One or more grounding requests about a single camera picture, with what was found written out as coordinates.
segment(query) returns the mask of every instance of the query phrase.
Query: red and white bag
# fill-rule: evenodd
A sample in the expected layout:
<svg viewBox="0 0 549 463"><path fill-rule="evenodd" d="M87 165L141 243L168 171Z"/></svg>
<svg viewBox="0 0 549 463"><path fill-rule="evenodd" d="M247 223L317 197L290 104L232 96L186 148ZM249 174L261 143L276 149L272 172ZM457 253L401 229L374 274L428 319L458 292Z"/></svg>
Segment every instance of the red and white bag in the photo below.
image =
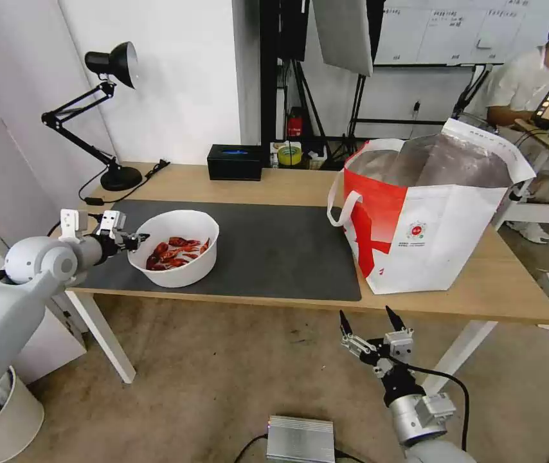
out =
<svg viewBox="0 0 549 463"><path fill-rule="evenodd" d="M341 176L345 203L335 220ZM368 141L337 174L327 215L375 294L445 290L508 187L533 177L513 144L448 120L435 136Z"/></svg>

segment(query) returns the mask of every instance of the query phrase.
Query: white shirt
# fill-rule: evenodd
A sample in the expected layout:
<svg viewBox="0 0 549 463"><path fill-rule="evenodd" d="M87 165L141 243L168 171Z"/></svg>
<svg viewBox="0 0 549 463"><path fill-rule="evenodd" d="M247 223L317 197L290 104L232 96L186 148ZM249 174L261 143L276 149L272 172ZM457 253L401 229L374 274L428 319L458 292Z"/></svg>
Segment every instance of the white shirt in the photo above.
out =
<svg viewBox="0 0 549 463"><path fill-rule="evenodd" d="M544 46L534 48L494 70L470 103L469 112L486 120L491 106L535 111L549 92L545 51Z"/></svg>

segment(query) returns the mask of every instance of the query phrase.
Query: light stand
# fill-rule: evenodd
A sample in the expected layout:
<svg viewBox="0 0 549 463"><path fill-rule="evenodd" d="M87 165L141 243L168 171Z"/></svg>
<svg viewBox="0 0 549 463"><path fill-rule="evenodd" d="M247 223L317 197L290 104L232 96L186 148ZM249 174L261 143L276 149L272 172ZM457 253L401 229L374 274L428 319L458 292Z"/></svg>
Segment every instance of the light stand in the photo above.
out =
<svg viewBox="0 0 549 463"><path fill-rule="evenodd" d="M121 166L118 164L116 156L112 156L99 148L89 145L76 134L68 131L64 127L64 123L114 96L116 84L109 80L109 75L115 75L120 82L134 88L134 83L138 77L135 49L131 42L124 42L115 47L110 53L90 51L86 53L85 63L86 67L92 72L97 73L103 82L67 104L44 113L41 116L41 120L50 129L58 132L107 166L107 171L101 176L101 186L105 190L122 191L134 188L142 180L139 170L133 167ZM101 98L83 107L71 107L99 91L103 92Z"/></svg>

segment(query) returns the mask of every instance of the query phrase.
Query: white robotic arm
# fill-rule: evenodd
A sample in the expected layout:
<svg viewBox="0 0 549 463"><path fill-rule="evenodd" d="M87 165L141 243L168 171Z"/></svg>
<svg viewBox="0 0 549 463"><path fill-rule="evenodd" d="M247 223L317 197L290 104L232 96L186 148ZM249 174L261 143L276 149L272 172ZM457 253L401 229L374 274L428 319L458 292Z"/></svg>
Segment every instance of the white robotic arm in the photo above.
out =
<svg viewBox="0 0 549 463"><path fill-rule="evenodd" d="M41 323L46 302L81 282L86 271L121 250L136 250L147 235L121 232L125 216L105 211L93 235L85 212L61 211L59 239L32 237L16 243L0 272L0 377Z"/></svg>
<svg viewBox="0 0 549 463"><path fill-rule="evenodd" d="M382 381L386 393L384 404L392 415L397 440L404 450L406 463L475 463L464 449L447 440L438 440L446 434L446 421L456 408L446 393L426 395L416 384L408 364L413 350L413 329L388 306L386 312L393 332L383 338L365 341L352 332L352 328L340 311L341 344L360 361L373 367ZM462 446L467 445L467 432L463 432Z"/></svg>

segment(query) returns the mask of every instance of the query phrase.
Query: white sneaker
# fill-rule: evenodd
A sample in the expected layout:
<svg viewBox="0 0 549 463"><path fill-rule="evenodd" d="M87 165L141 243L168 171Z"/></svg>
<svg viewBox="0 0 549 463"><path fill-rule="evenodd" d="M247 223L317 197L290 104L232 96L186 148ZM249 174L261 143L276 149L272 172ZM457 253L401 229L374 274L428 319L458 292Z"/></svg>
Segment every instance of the white sneaker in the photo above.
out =
<svg viewBox="0 0 549 463"><path fill-rule="evenodd" d="M537 244L546 244L549 241L549 234L535 222L506 222L506 226L519 232L527 241Z"/></svg>

